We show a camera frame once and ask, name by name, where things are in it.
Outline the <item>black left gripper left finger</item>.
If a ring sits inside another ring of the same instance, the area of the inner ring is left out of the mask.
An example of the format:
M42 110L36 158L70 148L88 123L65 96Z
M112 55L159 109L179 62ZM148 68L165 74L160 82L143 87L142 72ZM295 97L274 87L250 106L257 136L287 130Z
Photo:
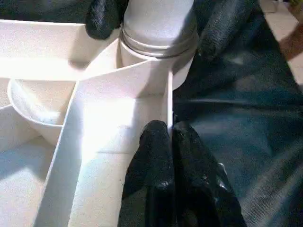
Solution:
M167 125L163 121L147 123L141 133L139 148L125 175L119 225L176 225L173 158Z

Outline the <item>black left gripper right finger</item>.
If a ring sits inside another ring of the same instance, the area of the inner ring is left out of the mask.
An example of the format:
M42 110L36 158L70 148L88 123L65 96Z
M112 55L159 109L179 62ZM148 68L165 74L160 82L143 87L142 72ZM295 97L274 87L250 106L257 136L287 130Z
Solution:
M183 227L244 227L240 203L224 166L189 124L172 131L178 224Z

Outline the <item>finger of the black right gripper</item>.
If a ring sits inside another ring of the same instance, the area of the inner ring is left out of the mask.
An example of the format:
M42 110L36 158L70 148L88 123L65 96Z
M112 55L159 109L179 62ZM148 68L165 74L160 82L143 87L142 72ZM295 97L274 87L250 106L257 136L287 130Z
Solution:
M251 14L250 0L195 0L198 52L212 61L229 45Z
M120 27L122 20L122 0L94 0L86 17L86 32L93 39L107 39Z

